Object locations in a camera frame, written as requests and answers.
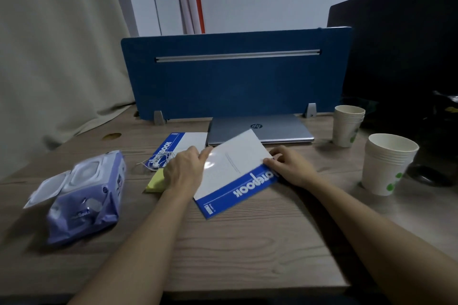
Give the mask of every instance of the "purple wet wipes pack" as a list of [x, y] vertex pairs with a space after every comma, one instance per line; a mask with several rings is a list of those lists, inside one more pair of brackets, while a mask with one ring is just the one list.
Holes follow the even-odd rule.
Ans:
[[24, 208], [56, 197], [46, 216], [48, 244], [95, 233], [119, 220], [125, 170], [120, 151], [86, 159], [72, 171], [43, 181]]

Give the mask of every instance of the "earphones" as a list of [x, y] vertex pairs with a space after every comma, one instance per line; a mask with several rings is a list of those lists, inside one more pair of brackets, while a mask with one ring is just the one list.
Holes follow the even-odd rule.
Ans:
[[157, 159], [157, 155], [156, 155], [153, 158], [145, 159], [144, 161], [142, 161], [141, 163], [137, 163], [136, 165], [142, 164], [150, 171], [157, 171], [159, 170], [159, 168], [166, 166], [169, 160], [174, 157], [175, 157], [175, 153], [164, 151], [162, 154], [160, 154], [159, 159]]

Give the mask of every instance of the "blue desk divider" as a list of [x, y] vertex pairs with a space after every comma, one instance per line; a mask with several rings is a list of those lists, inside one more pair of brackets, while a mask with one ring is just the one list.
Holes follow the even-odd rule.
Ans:
[[[350, 43], [351, 28], [339, 27], [127, 38], [121, 47], [140, 117], [152, 120], [155, 110], [165, 119], [302, 113], [309, 103], [334, 111]], [[289, 52], [306, 50], [313, 55]]]

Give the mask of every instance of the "forearm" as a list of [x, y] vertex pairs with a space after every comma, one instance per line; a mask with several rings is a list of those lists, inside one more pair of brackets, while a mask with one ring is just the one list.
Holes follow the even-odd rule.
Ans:
[[152, 213], [69, 304], [158, 304], [189, 200], [165, 191]]
[[322, 179], [304, 187], [323, 204], [391, 301], [458, 303], [456, 261]]

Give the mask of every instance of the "left hand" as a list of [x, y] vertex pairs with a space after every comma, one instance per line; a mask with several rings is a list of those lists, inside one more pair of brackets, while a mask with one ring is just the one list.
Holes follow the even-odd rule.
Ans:
[[191, 200], [202, 182], [204, 164], [212, 150], [209, 146], [199, 154], [198, 149], [191, 146], [171, 159], [164, 168], [167, 191]]

